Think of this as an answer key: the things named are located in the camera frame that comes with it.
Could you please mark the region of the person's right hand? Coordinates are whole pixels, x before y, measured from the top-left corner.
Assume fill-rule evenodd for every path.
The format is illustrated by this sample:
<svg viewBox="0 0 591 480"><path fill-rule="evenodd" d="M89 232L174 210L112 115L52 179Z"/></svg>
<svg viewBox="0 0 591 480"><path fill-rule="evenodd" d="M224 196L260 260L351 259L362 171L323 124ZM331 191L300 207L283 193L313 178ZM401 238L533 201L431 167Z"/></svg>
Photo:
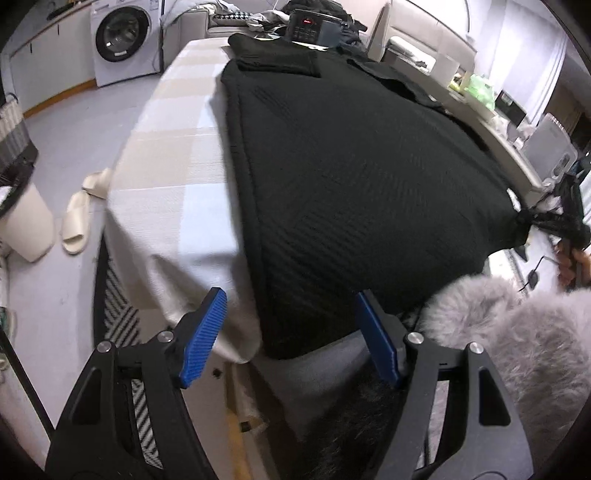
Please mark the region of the person's right hand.
<svg viewBox="0 0 591 480"><path fill-rule="evenodd" d="M590 287L590 256L577 249L565 252L565 244L560 241L556 247L556 260L558 261L558 283L564 291L576 287L577 269L580 269L581 288Z"/></svg>

